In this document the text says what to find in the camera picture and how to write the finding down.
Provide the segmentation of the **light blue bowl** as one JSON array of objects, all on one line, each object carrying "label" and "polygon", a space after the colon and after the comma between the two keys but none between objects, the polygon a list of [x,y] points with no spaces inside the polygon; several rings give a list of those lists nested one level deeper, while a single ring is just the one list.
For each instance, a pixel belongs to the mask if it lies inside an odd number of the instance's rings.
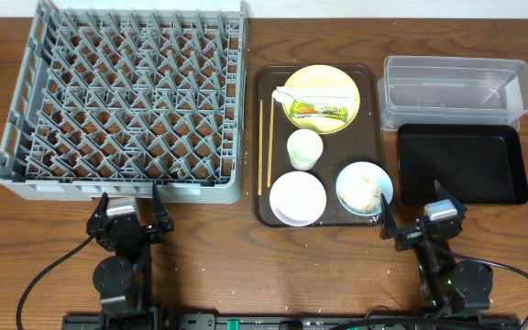
[{"label": "light blue bowl", "polygon": [[388,203],[391,202],[394,190],[393,190],[393,184],[392,184],[390,176],[379,165],[376,165],[374,163],[367,162],[367,161],[359,161],[359,162],[351,163],[340,171],[340,173],[337,176],[336,183],[335,183],[335,190],[336,190],[336,195],[338,197],[338,201],[348,210],[348,212],[354,215],[359,215],[359,216],[378,215],[381,212],[381,207],[379,207],[379,209],[374,213],[360,214],[348,208],[347,205],[342,201],[341,197],[339,196],[342,183],[350,179],[353,179],[355,176],[359,176],[359,175],[367,177],[367,178],[375,179],[378,182],[382,190],[382,193],[385,195]]}]

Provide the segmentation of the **grey plastic dish rack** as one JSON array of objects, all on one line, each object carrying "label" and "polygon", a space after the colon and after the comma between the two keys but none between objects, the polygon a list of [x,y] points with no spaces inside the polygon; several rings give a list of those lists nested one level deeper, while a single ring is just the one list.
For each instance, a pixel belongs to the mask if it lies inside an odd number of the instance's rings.
[{"label": "grey plastic dish rack", "polygon": [[241,193],[248,12],[37,3],[0,145],[27,200]]}]

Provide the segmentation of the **dark brown serving tray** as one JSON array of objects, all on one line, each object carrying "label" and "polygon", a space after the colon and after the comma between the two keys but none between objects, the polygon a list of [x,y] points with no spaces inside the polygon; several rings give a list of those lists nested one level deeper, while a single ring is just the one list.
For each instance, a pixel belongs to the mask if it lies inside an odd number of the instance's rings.
[{"label": "dark brown serving tray", "polygon": [[[324,186],[327,205],[314,227],[329,226],[374,226],[378,218],[351,214],[338,201],[336,179],[347,165],[357,161],[369,161],[381,168],[386,167],[380,112],[378,108],[377,81],[372,70],[362,64],[337,64],[337,69],[348,74],[355,82],[361,96],[359,112],[351,124],[328,135],[323,135],[324,151],[313,166],[312,175]],[[261,224],[283,228],[282,223],[271,211],[270,188],[267,187],[267,161],[269,150],[270,97],[277,86],[284,85],[290,76],[301,69],[297,65],[269,66],[261,69],[254,81],[254,123],[253,123],[253,212]],[[263,172],[262,194],[258,196],[258,148],[259,148],[259,100],[263,100]],[[284,114],[280,104],[275,105],[272,180],[293,171],[286,148],[286,140],[297,129]]]}]

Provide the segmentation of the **clear plastic waste bin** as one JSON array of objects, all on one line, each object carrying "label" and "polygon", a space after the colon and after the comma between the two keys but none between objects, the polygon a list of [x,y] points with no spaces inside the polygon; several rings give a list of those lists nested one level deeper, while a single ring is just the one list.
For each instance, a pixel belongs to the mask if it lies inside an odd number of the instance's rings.
[{"label": "clear plastic waste bin", "polygon": [[381,128],[406,124],[520,127],[528,115],[523,60],[389,56],[378,82]]}]

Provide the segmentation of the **white paper napkin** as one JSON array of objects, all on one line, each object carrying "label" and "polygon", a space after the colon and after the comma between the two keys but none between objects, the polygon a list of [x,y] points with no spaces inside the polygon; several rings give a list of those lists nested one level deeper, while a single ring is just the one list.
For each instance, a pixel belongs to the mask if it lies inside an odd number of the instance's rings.
[{"label": "white paper napkin", "polygon": [[293,86],[279,86],[272,92],[272,98],[281,103],[291,103],[295,99],[304,100],[310,98],[332,98],[357,100],[356,91],[345,86],[302,88]]}]

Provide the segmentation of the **leftover rice food waste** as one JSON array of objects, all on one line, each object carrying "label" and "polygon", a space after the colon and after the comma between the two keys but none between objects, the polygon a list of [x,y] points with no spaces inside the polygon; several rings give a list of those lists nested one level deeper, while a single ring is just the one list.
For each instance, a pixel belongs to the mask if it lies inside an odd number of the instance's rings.
[{"label": "leftover rice food waste", "polygon": [[381,194],[382,189],[375,179],[359,175],[342,183],[339,196],[348,208],[367,215],[379,209]]}]

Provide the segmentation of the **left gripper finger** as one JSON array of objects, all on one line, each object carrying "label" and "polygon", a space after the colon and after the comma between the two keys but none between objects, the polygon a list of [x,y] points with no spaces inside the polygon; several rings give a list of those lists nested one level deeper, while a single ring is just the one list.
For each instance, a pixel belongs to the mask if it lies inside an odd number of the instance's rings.
[{"label": "left gripper finger", "polygon": [[171,215],[161,200],[160,191],[156,183],[152,184],[152,206],[153,214],[157,219],[157,224],[160,225],[162,230],[164,232],[173,231],[174,224],[171,220]]},{"label": "left gripper finger", "polygon": [[109,197],[106,192],[104,192],[100,198],[99,204],[96,206],[93,212],[93,218],[99,219],[106,216],[106,209],[109,203]]}]

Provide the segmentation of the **pale green cup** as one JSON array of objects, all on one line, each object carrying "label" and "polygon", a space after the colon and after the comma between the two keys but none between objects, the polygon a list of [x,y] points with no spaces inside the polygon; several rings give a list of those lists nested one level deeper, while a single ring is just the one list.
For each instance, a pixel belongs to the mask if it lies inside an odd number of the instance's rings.
[{"label": "pale green cup", "polygon": [[291,133],[287,141],[290,163],[298,171],[310,170],[323,150],[323,140],[311,129],[298,129]]}]

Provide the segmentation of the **white round bowl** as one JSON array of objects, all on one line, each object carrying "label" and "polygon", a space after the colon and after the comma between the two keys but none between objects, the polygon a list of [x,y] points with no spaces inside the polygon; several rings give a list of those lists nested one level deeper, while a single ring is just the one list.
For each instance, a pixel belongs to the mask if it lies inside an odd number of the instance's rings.
[{"label": "white round bowl", "polygon": [[323,215],[327,195],[323,184],[312,174],[291,171],[272,184],[269,205],[283,224],[309,226]]}]

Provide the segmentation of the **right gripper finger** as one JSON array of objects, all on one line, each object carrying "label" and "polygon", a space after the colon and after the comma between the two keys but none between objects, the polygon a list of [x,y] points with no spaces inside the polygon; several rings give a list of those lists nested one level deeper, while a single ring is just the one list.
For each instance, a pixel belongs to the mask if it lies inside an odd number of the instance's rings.
[{"label": "right gripper finger", "polygon": [[399,229],[397,227],[394,216],[391,212],[390,205],[382,193],[381,198],[381,214],[382,214],[382,224],[380,226],[380,238],[382,240],[395,238],[399,234]]},{"label": "right gripper finger", "polygon": [[434,190],[439,200],[449,200],[458,210],[458,212],[465,211],[465,205],[463,205],[456,197],[454,197],[439,180],[434,181]]}]

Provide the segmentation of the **left wooden chopstick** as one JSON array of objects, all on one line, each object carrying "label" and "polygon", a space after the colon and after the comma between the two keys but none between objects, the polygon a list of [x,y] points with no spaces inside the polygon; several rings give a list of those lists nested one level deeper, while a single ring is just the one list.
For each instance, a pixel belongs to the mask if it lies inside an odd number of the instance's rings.
[{"label": "left wooden chopstick", "polygon": [[263,100],[259,100],[258,107],[258,196],[262,195],[262,172],[263,172]]}]

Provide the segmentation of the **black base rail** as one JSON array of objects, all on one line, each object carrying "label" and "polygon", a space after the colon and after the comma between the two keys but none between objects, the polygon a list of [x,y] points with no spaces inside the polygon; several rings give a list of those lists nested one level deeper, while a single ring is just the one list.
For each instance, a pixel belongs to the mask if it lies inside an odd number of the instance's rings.
[{"label": "black base rail", "polygon": [[[73,315],[64,316],[62,330],[101,330],[101,329],[159,329],[159,330],[329,330],[340,325],[347,325],[362,319],[342,318],[311,318],[311,317],[247,317],[247,316],[215,316],[207,313],[187,313],[178,316],[176,322],[162,321],[153,326],[149,316],[147,324],[142,321],[111,321],[102,324],[99,316]],[[390,320],[387,324],[357,325],[354,330],[402,330],[402,329],[444,329],[439,325],[404,325]],[[479,325],[487,328],[520,329],[520,321],[514,318],[481,319]]]}]

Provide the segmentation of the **green orange snack wrapper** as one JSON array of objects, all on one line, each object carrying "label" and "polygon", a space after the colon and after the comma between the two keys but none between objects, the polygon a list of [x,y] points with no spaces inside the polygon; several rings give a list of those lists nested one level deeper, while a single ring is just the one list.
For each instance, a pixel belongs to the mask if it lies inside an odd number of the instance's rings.
[{"label": "green orange snack wrapper", "polygon": [[331,106],[327,104],[308,103],[296,100],[291,104],[289,117],[329,118],[346,122],[348,118],[348,111],[344,106]]}]

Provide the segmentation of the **black waste tray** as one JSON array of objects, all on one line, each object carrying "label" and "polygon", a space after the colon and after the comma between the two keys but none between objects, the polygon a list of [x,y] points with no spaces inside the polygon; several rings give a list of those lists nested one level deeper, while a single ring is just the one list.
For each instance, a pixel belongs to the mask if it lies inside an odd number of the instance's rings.
[{"label": "black waste tray", "polygon": [[435,182],[463,204],[526,204],[528,181],[511,126],[405,124],[398,129],[401,198],[438,201]]}]

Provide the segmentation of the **yellow round plate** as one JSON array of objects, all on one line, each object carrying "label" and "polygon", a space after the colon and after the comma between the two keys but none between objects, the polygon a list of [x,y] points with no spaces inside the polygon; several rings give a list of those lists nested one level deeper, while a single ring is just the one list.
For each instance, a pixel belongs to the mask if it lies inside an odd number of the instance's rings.
[{"label": "yellow round plate", "polygon": [[[310,98],[295,99],[291,103],[281,103],[285,115],[298,128],[311,129],[319,135],[335,133],[349,125],[356,117],[360,106],[360,95],[354,80],[344,71],[329,65],[310,65],[299,69],[293,73],[283,86],[293,86],[302,88],[345,86],[352,91],[356,91],[359,98],[357,100],[332,99],[332,98]],[[292,103],[296,100],[308,103],[318,103],[331,106],[344,106],[348,111],[346,122],[329,118],[291,118],[289,111]]]}]

